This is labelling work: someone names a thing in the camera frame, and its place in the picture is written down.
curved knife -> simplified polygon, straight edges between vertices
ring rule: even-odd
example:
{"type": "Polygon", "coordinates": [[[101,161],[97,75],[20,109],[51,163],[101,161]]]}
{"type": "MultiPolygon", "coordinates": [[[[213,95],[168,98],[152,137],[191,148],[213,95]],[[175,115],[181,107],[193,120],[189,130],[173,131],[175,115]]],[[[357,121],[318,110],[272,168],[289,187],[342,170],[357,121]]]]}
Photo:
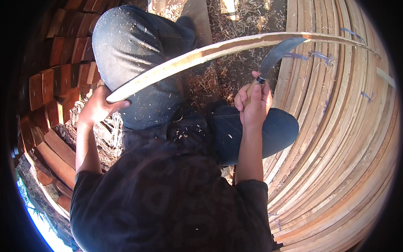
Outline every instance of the curved knife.
{"type": "Polygon", "coordinates": [[[291,51],[298,45],[302,44],[305,40],[306,38],[303,37],[291,37],[286,40],[283,40],[282,42],[277,44],[272,50],[270,50],[270,52],[266,55],[266,57],[264,57],[262,63],[260,64],[259,72],[261,72],[262,74],[252,82],[251,86],[246,91],[248,99],[243,104],[243,110],[245,110],[246,106],[251,101],[251,92],[253,86],[260,85],[260,87],[263,88],[267,78],[267,74],[275,66],[275,64],[282,57],[284,57],[285,54],[287,54],[289,51],[291,51]]]}

black t-shirt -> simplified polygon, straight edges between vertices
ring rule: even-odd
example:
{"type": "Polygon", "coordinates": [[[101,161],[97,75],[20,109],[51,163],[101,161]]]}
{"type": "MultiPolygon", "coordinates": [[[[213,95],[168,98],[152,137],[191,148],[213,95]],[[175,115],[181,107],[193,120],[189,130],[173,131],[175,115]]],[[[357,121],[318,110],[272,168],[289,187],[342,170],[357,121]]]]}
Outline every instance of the black t-shirt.
{"type": "Polygon", "coordinates": [[[180,141],[129,137],[107,173],[76,175],[70,222],[84,251],[271,251],[264,182],[231,186],[180,141]]]}

jeans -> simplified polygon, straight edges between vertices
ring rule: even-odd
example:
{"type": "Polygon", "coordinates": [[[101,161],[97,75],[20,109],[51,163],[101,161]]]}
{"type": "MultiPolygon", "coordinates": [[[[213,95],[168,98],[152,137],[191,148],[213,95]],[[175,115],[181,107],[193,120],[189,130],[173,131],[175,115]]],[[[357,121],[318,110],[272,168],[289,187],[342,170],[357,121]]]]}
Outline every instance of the jeans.
{"type": "MultiPolygon", "coordinates": [[[[163,17],[133,5],[105,12],[96,23],[92,46],[101,78],[114,91],[132,78],[196,48],[195,33],[163,17]]],[[[141,130],[168,123],[183,103],[174,77],[168,77],[128,98],[131,105],[120,110],[123,125],[141,130]]],[[[227,105],[214,109],[209,126],[214,128],[215,147],[221,165],[237,163],[242,139],[239,111],[227,105]]],[[[263,124],[263,158],[290,146],[299,125],[290,114],[270,109],[263,124]]]]}

ground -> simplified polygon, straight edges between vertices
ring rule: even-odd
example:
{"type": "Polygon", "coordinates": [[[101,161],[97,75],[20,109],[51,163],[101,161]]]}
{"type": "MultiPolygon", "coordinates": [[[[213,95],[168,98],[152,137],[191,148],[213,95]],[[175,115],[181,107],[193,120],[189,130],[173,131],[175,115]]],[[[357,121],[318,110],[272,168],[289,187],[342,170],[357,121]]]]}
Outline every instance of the ground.
{"type": "MultiPolygon", "coordinates": [[[[285,31],[286,0],[235,0],[235,27],[222,0],[206,0],[213,43],[236,37],[285,31]]],[[[122,4],[134,4],[147,10],[147,0],[123,0],[122,4]]],[[[218,58],[205,64],[204,73],[182,73],[184,95],[198,111],[206,103],[224,98],[230,106],[240,87],[252,81],[251,71],[258,70],[262,59],[271,47],[255,48],[218,58]]],[[[269,73],[270,86],[277,83],[280,62],[269,73]]],[[[71,120],[56,127],[59,136],[75,150],[78,114],[85,104],[76,102],[70,111],[71,120]]],[[[118,159],[122,147],[122,119],[119,113],[97,123],[94,134],[102,169],[106,172],[118,159]]],[[[232,184],[234,167],[223,167],[222,175],[232,184]]]]}

man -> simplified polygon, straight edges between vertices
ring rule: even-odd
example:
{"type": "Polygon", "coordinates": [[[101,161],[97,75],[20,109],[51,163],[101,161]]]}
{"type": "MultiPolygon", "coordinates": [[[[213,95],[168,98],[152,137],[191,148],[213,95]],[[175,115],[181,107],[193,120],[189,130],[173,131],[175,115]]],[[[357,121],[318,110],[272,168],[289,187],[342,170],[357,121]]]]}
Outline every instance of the man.
{"type": "Polygon", "coordinates": [[[98,20],[93,50],[106,86],[79,116],[70,206],[71,229],[85,251],[271,251],[262,158],[291,145],[299,127],[290,114],[270,109],[268,83],[253,89],[244,112],[249,84],[235,108],[219,101],[203,116],[184,104],[173,77],[106,102],[110,90],[196,44],[187,17],[174,23],[120,6],[98,20]],[[102,174],[92,127],[115,111],[125,150],[102,174]],[[220,165],[234,164],[231,186],[220,165]]]}

